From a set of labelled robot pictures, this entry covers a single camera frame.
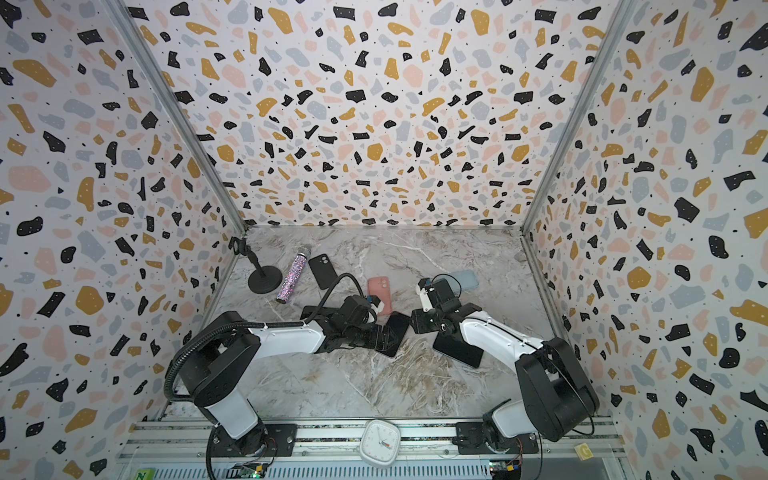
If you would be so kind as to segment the pink silicone phone case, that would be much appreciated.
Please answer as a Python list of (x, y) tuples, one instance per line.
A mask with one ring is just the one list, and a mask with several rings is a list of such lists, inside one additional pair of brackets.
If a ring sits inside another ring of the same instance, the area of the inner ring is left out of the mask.
[(392, 313), (391, 283), (386, 276), (370, 278), (367, 282), (370, 295), (379, 299), (377, 312), (380, 316), (388, 316)]

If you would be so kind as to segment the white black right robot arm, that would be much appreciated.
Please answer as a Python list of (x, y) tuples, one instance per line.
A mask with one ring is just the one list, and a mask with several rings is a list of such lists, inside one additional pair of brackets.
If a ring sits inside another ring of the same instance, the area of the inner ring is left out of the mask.
[(412, 312), (417, 334), (435, 332), (433, 348), (477, 368), (485, 354), (516, 374), (521, 399), (506, 400), (482, 417), (481, 441), (493, 451), (506, 451), (523, 435), (551, 442), (593, 422), (597, 394), (569, 343), (542, 340), (495, 320), (481, 307), (462, 303), (447, 275), (419, 280), (421, 307)]

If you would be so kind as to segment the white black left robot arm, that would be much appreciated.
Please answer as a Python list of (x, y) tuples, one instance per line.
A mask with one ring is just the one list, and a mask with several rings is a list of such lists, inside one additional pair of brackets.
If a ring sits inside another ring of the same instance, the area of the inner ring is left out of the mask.
[(374, 295), (351, 295), (341, 307), (316, 306), (308, 318), (297, 322), (252, 322), (228, 311), (176, 353), (164, 392), (171, 401), (193, 403), (238, 441), (260, 428), (261, 418), (240, 388), (254, 361), (342, 347), (374, 349), (384, 343), (377, 323), (382, 309)]

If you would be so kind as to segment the light blue phone case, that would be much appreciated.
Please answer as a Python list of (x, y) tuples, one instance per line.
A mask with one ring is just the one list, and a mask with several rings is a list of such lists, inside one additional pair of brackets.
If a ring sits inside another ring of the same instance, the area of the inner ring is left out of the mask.
[(447, 281), (455, 295), (475, 290), (479, 287), (478, 278), (473, 270), (462, 270), (449, 273)]

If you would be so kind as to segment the black phone case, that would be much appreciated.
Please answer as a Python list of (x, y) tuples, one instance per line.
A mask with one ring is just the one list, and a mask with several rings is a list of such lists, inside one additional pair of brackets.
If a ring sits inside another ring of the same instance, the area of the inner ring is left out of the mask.
[(309, 259), (308, 265), (321, 290), (329, 289), (338, 277), (329, 256), (325, 253)]

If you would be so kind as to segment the blue smartphone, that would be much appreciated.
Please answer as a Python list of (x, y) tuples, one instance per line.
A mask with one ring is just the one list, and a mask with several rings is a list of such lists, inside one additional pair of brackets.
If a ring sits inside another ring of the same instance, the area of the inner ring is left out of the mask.
[(484, 351), (465, 342), (461, 337), (440, 333), (436, 336), (433, 349), (464, 365), (477, 369), (482, 361)]

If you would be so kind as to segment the purple glitter microphone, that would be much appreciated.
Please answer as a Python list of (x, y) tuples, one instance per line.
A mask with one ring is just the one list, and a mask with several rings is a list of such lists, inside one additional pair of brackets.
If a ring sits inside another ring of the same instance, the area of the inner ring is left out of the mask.
[(286, 304), (293, 296), (301, 274), (307, 264), (308, 256), (310, 253), (311, 247), (309, 245), (303, 245), (299, 248), (298, 253), (288, 270), (288, 273), (285, 275), (279, 288), (279, 292), (276, 297), (276, 301), (278, 303)]

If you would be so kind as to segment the black round microphone stand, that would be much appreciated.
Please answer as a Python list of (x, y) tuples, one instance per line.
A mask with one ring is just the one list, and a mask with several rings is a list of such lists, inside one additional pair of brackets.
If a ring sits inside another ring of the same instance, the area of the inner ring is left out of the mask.
[(235, 255), (241, 255), (248, 259), (254, 267), (254, 271), (248, 278), (248, 288), (255, 294), (266, 294), (275, 291), (283, 281), (282, 272), (275, 266), (262, 266), (256, 253), (248, 245), (244, 237), (232, 237), (228, 248)]

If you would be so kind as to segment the white square clock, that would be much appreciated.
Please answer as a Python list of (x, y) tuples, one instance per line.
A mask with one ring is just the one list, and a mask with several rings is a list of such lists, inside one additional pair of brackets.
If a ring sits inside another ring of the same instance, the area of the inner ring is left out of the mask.
[(359, 444), (359, 455), (370, 465), (388, 468), (398, 456), (400, 443), (401, 432), (395, 424), (373, 419), (364, 427)]

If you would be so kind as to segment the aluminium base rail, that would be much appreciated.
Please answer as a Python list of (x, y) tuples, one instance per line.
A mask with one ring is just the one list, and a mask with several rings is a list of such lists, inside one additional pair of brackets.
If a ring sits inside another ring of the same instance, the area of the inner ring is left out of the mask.
[(558, 442), (534, 433), (493, 450), (477, 419), (290, 419), (269, 422), (240, 454), (203, 421), (143, 422), (116, 479), (631, 479), (611, 421)]

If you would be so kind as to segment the aluminium frame post right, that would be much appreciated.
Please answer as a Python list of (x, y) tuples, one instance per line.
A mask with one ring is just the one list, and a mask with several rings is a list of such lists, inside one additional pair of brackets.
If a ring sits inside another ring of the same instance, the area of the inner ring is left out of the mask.
[(593, 65), (588, 72), (585, 83), (580, 90), (573, 109), (565, 123), (563, 133), (554, 150), (545, 173), (541, 177), (539, 188), (531, 203), (530, 209), (521, 227), (521, 233), (527, 237), (533, 231), (537, 215), (544, 209), (547, 192), (555, 183), (555, 176), (562, 167), (566, 154), (579, 130), (579, 126), (589, 109), (598, 87), (612, 58), (613, 52), (624, 32), (637, 5), (635, 0), (621, 0), (616, 3), (616, 9), (610, 19), (599, 49), (596, 52)]

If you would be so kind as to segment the aluminium frame post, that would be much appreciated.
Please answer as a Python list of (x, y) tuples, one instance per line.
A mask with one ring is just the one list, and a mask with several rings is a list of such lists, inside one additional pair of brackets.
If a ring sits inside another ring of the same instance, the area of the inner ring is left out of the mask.
[(635, 0), (621, 0), (616, 3), (616, 9), (610, 19), (599, 49), (596, 52), (593, 65), (588, 72), (585, 83), (580, 90), (573, 109), (565, 123), (563, 133), (554, 150), (545, 173), (541, 177), (539, 188), (531, 203), (530, 209), (521, 227), (521, 233), (527, 237), (533, 231), (537, 215), (544, 209), (547, 192), (555, 183), (555, 176), (562, 167), (566, 154), (579, 130), (579, 126), (589, 109), (598, 87), (612, 58), (613, 52), (624, 32), (637, 5)]
[(158, 100), (167, 112), (173, 125), (176, 127), (182, 141), (190, 148), (195, 160), (202, 169), (211, 190), (215, 193), (221, 203), (222, 210), (227, 214), (237, 231), (237, 235), (244, 236), (247, 233), (245, 222), (240, 217), (235, 203), (229, 196), (214, 165), (211, 163), (205, 148), (180, 108), (172, 88), (169, 87), (165, 81), (160, 66), (152, 55), (145, 40), (140, 35), (140, 30), (133, 22), (125, 2), (106, 0), (103, 1), (103, 4), (112, 23), (125, 40), (138, 65), (145, 73), (147, 81), (154, 89)]

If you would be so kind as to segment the aluminium frame post left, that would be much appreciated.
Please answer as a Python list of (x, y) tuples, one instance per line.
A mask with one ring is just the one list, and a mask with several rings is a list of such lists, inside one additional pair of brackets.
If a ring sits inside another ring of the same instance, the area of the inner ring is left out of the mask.
[(154, 89), (158, 100), (167, 112), (173, 125), (176, 127), (182, 141), (190, 148), (195, 160), (202, 169), (211, 190), (215, 193), (221, 203), (222, 210), (227, 214), (237, 231), (237, 235), (244, 236), (247, 233), (245, 222), (240, 217), (235, 203), (229, 196), (214, 165), (211, 163), (205, 148), (180, 108), (172, 88), (169, 87), (165, 81), (160, 66), (152, 55), (145, 40), (140, 35), (140, 30), (133, 22), (125, 2), (106, 0), (103, 1), (103, 4), (112, 23), (125, 40), (138, 65), (145, 73), (147, 81)]

